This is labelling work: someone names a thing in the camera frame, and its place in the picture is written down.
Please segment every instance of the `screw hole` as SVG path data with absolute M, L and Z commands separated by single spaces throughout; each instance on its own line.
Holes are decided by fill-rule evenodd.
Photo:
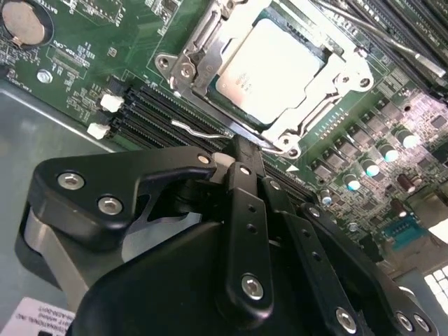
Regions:
M 361 82 L 359 83 L 359 86 L 361 86 L 362 88 L 366 88 L 367 86 L 369 86 L 370 84 L 370 79 L 369 78 L 363 78 L 361 79 Z
M 159 65 L 161 68 L 166 69 L 169 65 L 168 59 L 162 57 L 159 59 Z
M 294 158 L 295 156 L 297 156 L 299 152 L 297 151 L 297 149 L 291 149 L 288 154 L 289 156 L 291 156 L 292 158 Z
M 321 256 L 319 255 L 319 253 L 317 253 L 317 252 L 313 252 L 312 255 L 313 255 L 313 258 L 314 258 L 316 261 L 322 261 L 322 258 L 321 258 Z
M 256 228 L 255 226 L 253 226 L 252 224 L 248 224 L 248 225 L 246 226 L 246 228 L 247 228 L 247 230 L 248 230 L 251 234 L 256 235 L 256 233 L 257 233 L 257 228 Z

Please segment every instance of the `ram slot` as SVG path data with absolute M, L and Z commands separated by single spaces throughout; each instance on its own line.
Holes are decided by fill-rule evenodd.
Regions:
M 434 32 L 437 32 L 445 42 L 448 42 L 448 25 L 443 25 L 439 18 L 431 12 L 431 10 L 425 6 L 421 0 L 408 0 L 409 4 L 420 14 L 423 20 L 433 28 Z
M 437 57 L 437 60 L 440 64 L 444 64 L 445 66 L 448 65 L 448 55 L 444 54 L 440 49 L 440 44 L 443 43 L 443 40 L 440 38 L 439 32 L 436 33 L 435 31 L 433 31 L 433 29 L 428 26 L 427 22 L 413 22 L 413 20 L 411 20 L 411 18 L 406 15 L 405 10 L 403 10 L 403 8 L 400 7 L 400 5 L 394 0 L 381 0 L 381 3 L 385 7 L 390 8 L 390 11 L 393 11 L 395 13 L 396 17 L 399 18 L 402 23 L 404 23 L 409 32 L 414 32 L 416 39 L 419 39 L 429 48 L 428 51 L 430 50 L 434 54 L 434 56 Z M 417 27 L 417 25 L 426 26 L 425 29 L 427 29 L 433 35 L 433 38 L 435 40 L 429 38 L 428 34 L 425 34 L 423 31 L 421 31 Z
M 376 26 L 379 29 L 382 29 L 381 25 L 378 25 L 377 22 L 373 19 L 372 16 L 364 12 L 363 8 L 359 8 L 358 5 L 349 2 L 348 3 L 350 9 L 357 14 L 358 17 L 364 19 L 369 22 L 371 25 Z M 380 49 L 386 56 L 388 56 L 398 67 L 400 67 L 405 74 L 416 83 L 416 85 L 423 92 L 430 94 L 431 88 L 433 86 L 433 78 L 432 76 L 425 72 L 421 67 L 415 65 L 415 60 L 412 57 L 404 56 L 398 51 L 390 48 L 385 42 L 383 42 L 379 37 L 374 34 L 365 31 L 364 33 L 371 42 Z
M 442 3 L 440 0 L 423 0 L 422 2 L 434 14 L 439 23 L 448 30 L 448 4 Z
M 393 32 L 394 37 L 398 38 L 399 42 L 418 51 L 434 63 L 440 63 L 438 55 L 433 54 L 426 46 L 426 42 L 412 33 L 403 23 L 402 14 L 395 13 L 393 8 L 386 3 L 386 0 L 365 0 L 364 2 L 387 24 L 388 32 Z

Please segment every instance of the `electrolytic capacitor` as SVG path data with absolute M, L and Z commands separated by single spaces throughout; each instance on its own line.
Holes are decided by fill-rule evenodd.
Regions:
M 361 183 L 358 181 L 355 174 L 347 174 L 344 176 L 344 183 L 350 191 L 357 191 L 361 188 Z
M 407 216 L 406 208 L 399 199 L 397 199 L 397 198 L 392 199 L 390 205 L 391 205 L 392 211 L 398 217 L 404 218 Z
M 371 159 L 364 160 L 361 163 L 361 166 L 363 166 L 364 172 L 366 173 L 367 176 L 374 177 L 379 174 L 379 167 Z
M 357 232 L 359 230 L 358 224 L 355 222 L 352 222 L 349 224 L 349 231 L 350 232 Z
M 413 193 L 415 191 L 415 185 L 409 178 L 406 176 L 406 174 L 400 174 L 397 177 L 397 182 L 400 184 L 400 187 L 403 188 L 406 193 Z
M 321 190 L 321 202 L 323 205 L 330 205 L 333 202 L 329 189 Z
M 417 138 L 417 136 L 413 135 L 413 133 L 409 132 L 407 129 L 398 131 L 397 134 L 395 134 L 395 137 L 405 148 L 413 148 L 419 142 L 419 138 Z
M 390 144 L 385 143 L 383 146 L 378 148 L 378 151 L 383 155 L 384 161 L 386 162 L 394 162 L 398 159 L 399 153 L 394 147 Z

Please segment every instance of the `green circuit board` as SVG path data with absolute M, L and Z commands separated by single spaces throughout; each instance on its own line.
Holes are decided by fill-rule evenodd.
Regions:
M 11 66 L 7 77 L 10 82 L 87 126 L 96 120 L 98 99 L 112 76 L 126 83 L 138 80 L 195 111 L 217 130 L 227 131 L 187 101 L 176 98 L 154 64 L 158 53 L 177 55 L 181 51 L 209 0 L 172 0 L 169 10 L 164 10 L 163 0 L 37 0 L 37 3 L 52 18 L 53 39 L 48 45 L 25 51 L 14 47 L 5 35 L 0 36 L 0 64 Z M 409 11 L 413 20 L 419 21 L 406 1 L 398 3 L 405 7 L 404 11 Z M 331 15 L 331 19 L 357 44 L 367 44 L 365 35 L 353 25 L 336 15 Z M 428 28 L 424 19 L 418 24 Z M 438 48 L 446 51 L 447 45 L 445 41 Z M 418 176 L 420 186 L 430 188 L 448 178 L 445 166 L 431 156 L 431 150 L 443 143 L 448 135 L 448 123 L 433 129 L 431 120 L 448 116 L 448 112 L 422 95 L 416 84 L 381 50 L 371 49 L 367 60 L 375 80 L 371 91 L 352 92 L 343 98 L 301 139 L 299 159 L 267 155 L 266 160 L 289 179 L 310 190 L 319 193 L 323 188 L 329 189 L 333 194 L 329 210 L 353 239 L 372 232 L 381 241 L 385 239 L 382 229 L 395 220 L 389 209 L 390 199 L 405 201 L 408 197 L 397 185 L 398 174 Z M 52 74 L 51 83 L 38 80 L 36 75 L 42 69 Z M 401 111 L 403 118 L 389 120 L 382 113 L 387 104 Z M 345 137 L 350 127 L 361 125 L 367 129 L 362 118 L 369 112 L 380 118 L 387 126 L 387 132 L 371 132 L 374 140 L 371 147 L 362 148 L 357 157 L 346 157 L 346 165 L 334 169 L 330 178 L 322 180 L 313 172 L 312 163 L 321 160 L 329 148 L 334 148 L 335 142 Z M 400 147 L 393 135 L 400 127 L 419 136 L 420 143 L 416 148 L 405 150 Z M 119 136 L 114 141 L 126 149 L 138 148 L 135 143 Z M 377 151 L 378 145 L 385 141 L 400 152 L 400 159 L 393 164 L 384 162 Z M 373 180 L 363 173 L 360 161 L 367 156 L 380 166 L 384 175 L 382 180 Z M 417 162 L 423 159 L 430 163 L 420 167 Z M 360 179 L 362 188 L 358 192 L 350 192 L 344 185 L 342 177 L 347 173 Z M 350 232 L 348 224 L 353 222 L 357 222 L 361 230 Z

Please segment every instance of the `gray metal panel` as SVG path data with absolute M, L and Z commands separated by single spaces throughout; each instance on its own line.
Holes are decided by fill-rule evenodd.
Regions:
M 89 139 L 82 126 L 0 80 L 0 329 L 24 296 L 66 307 L 65 296 L 25 270 L 14 254 L 35 166 L 48 158 L 118 147 Z

